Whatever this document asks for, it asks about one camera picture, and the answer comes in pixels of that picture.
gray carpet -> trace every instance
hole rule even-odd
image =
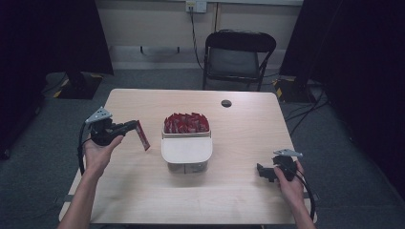
[[[116,71],[102,80],[93,100],[53,98],[45,93],[39,115],[11,147],[11,158],[0,161],[0,228],[55,228],[63,198],[77,171],[75,157],[83,119],[103,106],[114,88],[200,90],[201,70]],[[63,73],[48,75],[48,87]],[[263,93],[274,93],[268,77]],[[208,81],[208,90],[254,91],[255,85]],[[320,87],[313,88],[315,96]],[[327,101],[325,95],[322,104]],[[299,114],[307,104],[280,104],[285,117]],[[291,131],[300,117],[287,122]],[[350,141],[350,127],[326,105],[311,112],[291,139],[303,153],[307,180],[320,200],[318,228],[403,228],[403,201],[375,164]],[[92,225],[92,228],[127,228]],[[269,225],[267,228],[294,228]]]

finger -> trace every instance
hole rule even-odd
[[[279,180],[278,178],[275,178],[275,179],[274,179],[274,183],[276,183],[277,186],[278,186],[279,188],[281,188],[280,180]]]
[[[279,167],[274,167],[274,173],[276,174],[280,183],[284,183],[287,181],[286,177],[284,176],[283,171]]]
[[[108,147],[110,149],[114,150],[114,148],[116,148],[117,145],[119,145],[121,143],[123,138],[124,138],[123,135],[116,136],[116,138],[113,139],[113,141],[110,143],[110,145],[108,145]]]
[[[84,144],[83,144],[83,147],[85,148],[85,149],[89,149],[89,148],[91,148],[91,147],[99,147],[97,144],[95,144],[90,138],[88,138],[85,142],[84,142]]]
[[[297,169],[298,169],[298,170],[301,172],[301,174],[303,175],[303,174],[304,174],[304,168],[303,168],[303,166],[301,165],[300,161],[299,161],[299,160],[296,160],[295,163],[297,164]]]

black cable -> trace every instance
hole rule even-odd
[[[310,112],[314,111],[316,108],[316,105],[318,105],[319,101],[322,98],[322,95],[324,94],[324,90],[322,90],[321,94],[319,95],[319,98],[316,100],[315,104],[309,109],[309,111],[305,112],[304,116],[298,121],[298,123],[295,125],[295,127],[292,129],[292,131],[289,133],[290,136],[292,136],[295,132],[295,130],[298,128],[298,126],[301,124],[301,122],[309,115]]]
[[[63,79],[64,79],[65,77],[66,77],[66,73],[63,75],[63,77],[62,77],[55,85],[51,86],[49,89],[44,89],[44,91],[42,91],[41,93],[42,93],[42,94],[45,94],[45,93],[47,93],[48,91],[50,91],[50,90],[56,88],[56,87],[63,81]]]
[[[217,3],[217,8],[215,9],[215,26],[214,26],[214,31],[217,31],[217,21],[218,21],[218,7],[219,3]]]
[[[309,196],[309,201],[310,201],[309,216],[313,221],[313,218],[315,217],[315,198],[313,197],[313,193],[312,193],[311,189],[309,188],[309,185],[301,177],[299,177],[297,174],[295,174],[295,176],[298,177],[298,179],[301,181],[301,183],[304,184],[304,187],[307,189],[308,196]]]
[[[292,116],[292,117],[289,117],[289,118],[285,119],[285,121],[290,121],[290,120],[294,119],[295,117],[299,117],[299,116],[305,115],[306,113],[315,111],[315,110],[317,110],[317,109],[319,109],[319,108],[321,108],[321,107],[323,107],[323,106],[325,106],[325,105],[327,105],[327,104],[329,104],[329,101],[328,101],[328,100],[327,100],[325,103],[323,103],[322,105],[319,105],[318,107],[314,108],[313,110],[312,110],[312,109],[309,109],[308,111],[302,112],[302,113],[300,113],[300,114],[296,114],[296,115],[294,115],[294,116]],[[307,107],[308,107],[308,106],[301,107],[301,108],[296,109],[295,111],[300,110],[300,109],[302,109],[302,108],[307,108]]]
[[[89,140],[93,140],[91,137],[89,137],[89,138],[87,138],[86,140],[84,140],[82,143],[81,143],[81,147],[83,147],[84,146],[84,143],[86,143],[87,141],[89,141]]]
[[[83,162],[83,132],[84,127],[86,127],[86,122],[83,122],[80,128],[80,134],[78,135],[78,146],[77,146],[77,159],[78,159],[78,167],[80,168],[80,174],[84,174],[84,162]]]
[[[318,62],[318,58],[321,55],[322,52],[322,48],[324,47],[324,44],[327,40],[328,35],[330,34],[330,30],[332,28],[332,23],[335,22],[335,18],[338,14],[338,12],[340,12],[340,8],[342,7],[343,4],[343,0],[340,0],[339,5],[336,8],[336,11],[333,13],[332,19],[328,24],[327,27],[327,31],[324,33],[323,37],[322,37],[322,41],[320,43],[320,48],[316,51],[315,57],[313,57],[312,61],[311,61],[311,65],[309,66],[309,74],[308,75],[312,75],[313,70],[315,69],[315,63]]]
[[[200,64],[200,59],[199,56],[197,54],[197,40],[196,40],[196,33],[194,31],[194,9],[193,8],[188,8],[190,10],[190,17],[191,17],[191,25],[193,28],[193,45],[194,45],[194,54],[196,55],[197,58],[197,63],[199,64],[200,68],[203,70],[203,66]]]
[[[271,77],[271,76],[276,75],[276,74],[279,74],[279,73],[273,73],[273,74],[269,74],[269,75],[264,75],[263,78]]]
[[[301,110],[301,109],[310,107],[310,106],[311,106],[310,104],[307,104],[307,105],[304,105],[304,106],[302,106],[302,107],[299,107],[299,108],[296,108],[296,109],[290,111],[290,112],[288,113],[288,115],[284,118],[284,120],[285,120],[285,121],[289,121],[289,120],[293,119],[294,117],[297,117],[297,115],[298,115],[298,116],[303,115],[303,114],[297,114],[297,115],[295,115],[294,117],[289,118],[289,117],[292,115],[292,113],[297,112],[298,110]]]

chair leg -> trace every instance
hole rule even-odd
[[[203,91],[205,90],[205,84],[206,84],[206,77],[204,76],[204,77],[202,78],[202,90],[203,90]]]
[[[261,88],[262,88],[262,81],[260,81],[259,84],[257,85],[256,92],[259,92]]]

red object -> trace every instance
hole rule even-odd
[[[146,138],[145,132],[142,130],[139,121],[137,121],[136,131],[138,133],[140,141],[142,142],[143,148],[145,149],[145,151],[147,151],[149,147],[151,147],[151,145],[149,144],[148,138]]]
[[[203,114],[174,113],[164,119],[164,132],[167,134],[209,132],[209,124]]]

